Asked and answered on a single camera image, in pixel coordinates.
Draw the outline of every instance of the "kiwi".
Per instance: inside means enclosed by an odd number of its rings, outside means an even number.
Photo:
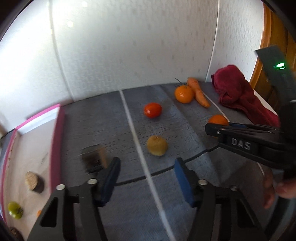
[[[168,150],[168,143],[160,136],[150,136],[147,141],[147,149],[154,156],[162,156]]]

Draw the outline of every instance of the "gray fabric surface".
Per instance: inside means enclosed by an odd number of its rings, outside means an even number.
[[[263,176],[259,167],[255,162],[221,148],[207,152],[217,145],[217,140],[205,134],[204,126],[212,115],[220,112],[214,105],[205,109],[196,101],[190,104],[177,102],[175,88],[176,84],[167,84],[123,91],[149,171],[161,172],[171,167],[177,157],[187,159],[204,151],[187,166],[216,186],[239,185],[259,221],[265,225],[268,211],[262,208]],[[218,95],[211,83],[202,83],[202,89],[218,104]],[[162,105],[160,117],[148,119],[143,115],[144,106],[150,102]],[[232,122],[250,123],[243,114],[219,106]],[[118,92],[64,108],[66,121],[61,160],[64,184],[80,185],[88,179],[79,153],[82,148],[99,143],[106,148],[109,157],[118,156],[122,161],[118,182],[144,175]],[[154,134],[168,142],[169,149],[162,157],[152,156],[146,149],[147,139]],[[195,210],[184,201],[173,169],[153,176],[153,181],[176,239],[186,240]],[[168,240],[146,180],[116,186],[110,202],[100,208],[100,213],[110,241]],[[77,222],[77,226],[79,231],[81,224]]]

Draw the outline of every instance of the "white wall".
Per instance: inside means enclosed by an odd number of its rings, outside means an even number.
[[[0,123],[11,130],[37,111],[70,99],[54,52],[47,2],[33,1],[0,42]]]
[[[264,27],[260,0],[220,0],[218,31],[213,59],[206,81],[217,69],[236,65],[250,81],[257,60]]]
[[[228,63],[248,77],[263,27],[261,1],[248,2],[34,0],[0,42],[0,122],[9,130],[61,101],[205,80]]]

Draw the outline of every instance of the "human hand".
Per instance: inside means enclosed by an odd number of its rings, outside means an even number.
[[[265,172],[263,178],[264,187],[264,204],[263,207],[268,209],[272,206],[275,200],[275,193],[280,197],[291,199],[296,197],[296,178],[280,182],[274,189],[273,174],[270,169]]]

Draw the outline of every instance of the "metal screw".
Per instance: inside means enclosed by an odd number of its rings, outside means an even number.
[[[59,184],[59,185],[57,185],[56,189],[57,190],[63,190],[63,189],[65,189],[65,185],[64,184]]]
[[[88,181],[87,181],[87,183],[89,184],[89,185],[94,185],[94,184],[96,184],[98,181],[95,179],[95,178],[92,178],[92,179],[89,179]]]
[[[237,186],[235,186],[235,185],[231,185],[230,186],[230,190],[231,191],[237,191],[239,188],[237,187]]]
[[[199,180],[198,180],[198,184],[199,184],[199,185],[203,185],[203,186],[204,186],[204,185],[207,185],[207,180],[205,180],[205,179],[199,179]]]

